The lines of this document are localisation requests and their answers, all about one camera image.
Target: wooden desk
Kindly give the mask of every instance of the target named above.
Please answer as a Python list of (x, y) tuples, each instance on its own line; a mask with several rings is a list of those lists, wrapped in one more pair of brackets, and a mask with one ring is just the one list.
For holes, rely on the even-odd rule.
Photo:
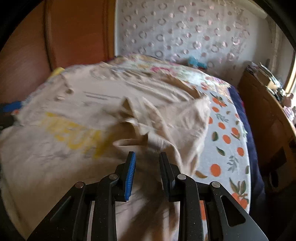
[(296, 180), (296, 129), (280, 103), (245, 70), (238, 85), (254, 137), (262, 175), (277, 170), (278, 190)]

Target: navy blue blanket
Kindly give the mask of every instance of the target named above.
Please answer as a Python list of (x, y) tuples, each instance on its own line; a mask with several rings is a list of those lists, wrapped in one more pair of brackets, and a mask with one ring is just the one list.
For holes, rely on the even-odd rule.
[(250, 160), (250, 172), (251, 172), (251, 204), (250, 204), (250, 216), (258, 224), (263, 232), (267, 232), (268, 213), (265, 199), (264, 182), (259, 171), (258, 158), (256, 152), (256, 146), (254, 143), (251, 128), (244, 110), (243, 102), (235, 89), (231, 86), (229, 88), (231, 99), (237, 109), (237, 113), (244, 124), (247, 134), (247, 148)]

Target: orange circle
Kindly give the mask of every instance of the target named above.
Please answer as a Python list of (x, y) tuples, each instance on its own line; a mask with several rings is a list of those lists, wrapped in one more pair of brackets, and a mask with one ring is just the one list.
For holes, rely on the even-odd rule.
[(216, 97), (213, 97), (213, 102), (214, 102), (215, 104), (220, 104), (220, 101), (219, 101)]
[(240, 200), (239, 200), (239, 195), (237, 194), (237, 193), (233, 193), (233, 194), (231, 194), (231, 196), (233, 196), (233, 198), (238, 202), (238, 203), (240, 203)]
[(238, 135), (239, 134), (239, 131), (238, 131), (238, 129), (236, 129), (236, 128), (231, 128), (231, 131), (232, 131), (232, 133), (234, 134), (234, 135)]
[(203, 201), (200, 201), (200, 212), (202, 213), (202, 220), (206, 220), (205, 205)]
[(244, 149), (242, 149), (241, 147), (238, 147), (238, 148), (237, 148), (237, 153), (238, 153), (240, 156), (244, 156)]
[(211, 167), (210, 167), (210, 170), (211, 170), (211, 173), (214, 177), (219, 177), (220, 174), (221, 174), (221, 168), (218, 164), (213, 164)]
[(225, 141), (226, 144), (231, 143), (230, 137), (228, 135), (223, 135), (223, 140)]
[(218, 123), (218, 126), (221, 128), (221, 129), (223, 129), (223, 130), (225, 130), (225, 125), (222, 123), (222, 122), (219, 122)]
[(215, 111), (215, 112), (219, 112), (219, 109), (216, 108), (216, 107), (212, 107), (212, 110)]
[(239, 204), (242, 206), (243, 209), (246, 209), (248, 206), (248, 201), (245, 198), (243, 198), (242, 200), (240, 200)]

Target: wallpaper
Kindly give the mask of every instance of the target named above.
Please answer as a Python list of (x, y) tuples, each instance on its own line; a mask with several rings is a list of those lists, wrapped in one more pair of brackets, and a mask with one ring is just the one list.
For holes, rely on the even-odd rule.
[(232, 1), (118, 0), (117, 5), (119, 55), (173, 62), (194, 56), (207, 64), (208, 73), (223, 78), (236, 68), (251, 37), (246, 10)]

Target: floral bedsheet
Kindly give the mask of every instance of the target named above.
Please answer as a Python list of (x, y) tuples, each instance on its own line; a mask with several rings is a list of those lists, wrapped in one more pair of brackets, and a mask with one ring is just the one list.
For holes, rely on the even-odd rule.
[[(209, 184), (220, 182), (236, 201), (250, 210), (251, 176), (246, 131), (230, 97), (230, 85), (200, 70), (134, 54), (119, 56), (111, 65), (143, 72), (165, 71), (194, 84), (211, 99), (211, 115), (200, 166), (195, 181)], [(207, 233), (204, 204), (201, 202), (204, 233)]]

